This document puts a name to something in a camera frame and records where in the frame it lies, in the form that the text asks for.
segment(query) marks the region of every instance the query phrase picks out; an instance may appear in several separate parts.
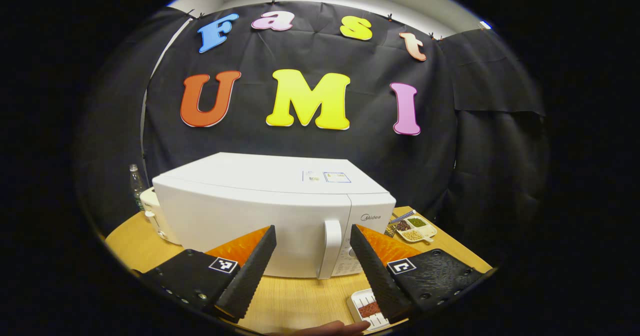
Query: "finger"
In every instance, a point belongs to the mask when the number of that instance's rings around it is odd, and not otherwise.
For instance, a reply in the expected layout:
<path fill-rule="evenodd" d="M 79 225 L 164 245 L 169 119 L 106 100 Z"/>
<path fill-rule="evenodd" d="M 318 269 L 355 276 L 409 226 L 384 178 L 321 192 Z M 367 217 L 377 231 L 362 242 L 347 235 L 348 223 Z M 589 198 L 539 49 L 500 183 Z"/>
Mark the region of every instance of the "finger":
<path fill-rule="evenodd" d="M 344 326 L 342 321 L 335 320 L 316 327 L 298 329 L 291 336 L 330 336 L 338 333 Z"/>
<path fill-rule="evenodd" d="M 361 321 L 349 324 L 340 330 L 340 336 L 355 336 L 361 333 L 365 329 L 368 329 L 371 324 L 368 321 Z"/>

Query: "letter i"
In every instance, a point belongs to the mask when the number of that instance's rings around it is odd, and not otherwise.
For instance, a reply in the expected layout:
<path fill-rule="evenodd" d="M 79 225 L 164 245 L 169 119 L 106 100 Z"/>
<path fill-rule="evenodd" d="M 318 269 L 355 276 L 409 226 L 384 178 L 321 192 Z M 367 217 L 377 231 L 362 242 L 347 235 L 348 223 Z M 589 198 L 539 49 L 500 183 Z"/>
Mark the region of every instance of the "letter i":
<path fill-rule="evenodd" d="M 416 124 L 414 104 L 414 96 L 418 91 L 404 83 L 391 83 L 389 86 L 395 92 L 398 107 L 398 121 L 394 124 L 393 130 L 399 135 L 419 135 L 420 126 Z"/>

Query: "round table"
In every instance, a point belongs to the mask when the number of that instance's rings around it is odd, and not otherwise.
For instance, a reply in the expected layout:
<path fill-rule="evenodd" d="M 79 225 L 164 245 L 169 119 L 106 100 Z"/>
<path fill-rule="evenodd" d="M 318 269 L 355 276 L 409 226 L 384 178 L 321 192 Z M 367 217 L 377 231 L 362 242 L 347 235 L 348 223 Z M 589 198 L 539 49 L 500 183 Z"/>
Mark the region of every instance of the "round table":
<path fill-rule="evenodd" d="M 397 207 L 390 220 L 410 210 L 410 207 Z M 432 225 L 438 231 L 433 237 L 433 243 L 420 241 L 409 245 L 422 252 L 434 248 L 443 249 L 478 272 L 491 269 L 489 264 L 471 250 Z M 394 238 L 405 242 L 397 234 Z M 180 245 L 162 240 L 142 212 L 117 227 L 106 237 L 105 242 L 127 267 L 140 272 L 147 272 L 184 250 Z M 333 320 L 351 324 L 354 323 L 354 318 L 346 301 L 352 293 L 367 288 L 370 285 L 364 272 L 330 279 L 263 276 L 246 316 L 238 322 L 238 326 L 261 333 L 288 333 Z"/>

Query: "white microwave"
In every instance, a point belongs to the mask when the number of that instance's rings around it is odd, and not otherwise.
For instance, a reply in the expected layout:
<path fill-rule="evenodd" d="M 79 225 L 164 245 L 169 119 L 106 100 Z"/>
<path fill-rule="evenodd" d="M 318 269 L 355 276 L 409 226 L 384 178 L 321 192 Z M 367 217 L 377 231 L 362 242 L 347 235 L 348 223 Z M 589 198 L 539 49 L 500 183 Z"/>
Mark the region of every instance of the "white microwave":
<path fill-rule="evenodd" d="M 325 158 L 216 153 L 160 174 L 153 185 L 141 195 L 151 224 L 187 249 L 206 252 L 274 225 L 277 246 L 264 274 L 279 277 L 361 272 L 349 244 L 352 224 L 383 233 L 396 205 L 348 160 Z"/>

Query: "human hand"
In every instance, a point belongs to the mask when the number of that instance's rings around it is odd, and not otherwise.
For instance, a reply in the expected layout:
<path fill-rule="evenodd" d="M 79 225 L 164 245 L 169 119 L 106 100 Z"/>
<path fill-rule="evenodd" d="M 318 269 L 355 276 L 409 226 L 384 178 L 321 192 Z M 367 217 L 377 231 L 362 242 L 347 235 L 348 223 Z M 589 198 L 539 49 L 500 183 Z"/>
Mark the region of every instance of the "human hand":
<path fill-rule="evenodd" d="M 298 329 L 290 334 L 281 332 L 266 333 L 269 336 L 361 336 L 371 324 L 368 321 L 355 322 L 345 325 L 342 321 L 332 321 L 321 326 Z"/>

